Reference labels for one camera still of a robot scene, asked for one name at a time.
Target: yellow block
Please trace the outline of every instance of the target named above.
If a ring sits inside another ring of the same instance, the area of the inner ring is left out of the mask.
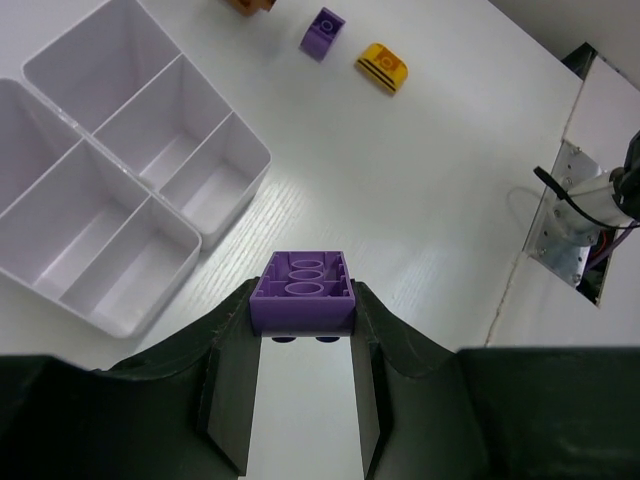
[[[409,76],[409,69],[395,53],[374,43],[360,55],[356,67],[387,92],[395,94]]]

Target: metal bracket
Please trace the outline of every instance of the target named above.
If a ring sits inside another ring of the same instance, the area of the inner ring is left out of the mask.
[[[595,178],[600,166],[580,150],[563,142],[551,171],[551,176],[566,189]],[[554,209],[556,194],[547,188],[533,219],[524,251],[551,270],[569,285],[576,287],[582,280],[591,245],[598,241],[597,230],[579,236],[567,232],[558,222]]]

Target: small purple block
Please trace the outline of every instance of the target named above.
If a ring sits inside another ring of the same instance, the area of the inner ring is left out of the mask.
[[[275,252],[249,307],[257,335],[351,335],[356,299],[343,253]]]
[[[300,48],[321,62],[344,24],[342,18],[328,8],[323,8],[307,30]]]

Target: white tray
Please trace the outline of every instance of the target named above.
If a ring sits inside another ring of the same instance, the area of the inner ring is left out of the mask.
[[[203,249],[246,207],[271,162],[135,0],[106,3],[29,60],[24,74],[108,156],[150,190],[168,193]],[[206,164],[204,179],[189,173],[196,164]]]
[[[98,8],[24,74],[0,79],[0,274],[135,335],[271,155],[135,0]]]

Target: divided container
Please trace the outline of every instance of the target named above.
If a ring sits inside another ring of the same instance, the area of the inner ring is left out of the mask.
[[[104,4],[24,74],[27,88],[0,79],[0,274],[135,335],[270,154],[135,0]]]
[[[342,252],[275,252],[249,299],[263,336],[350,335],[356,301]]]
[[[271,155],[135,0],[111,0],[24,66],[107,155],[163,196],[208,249],[243,211]]]

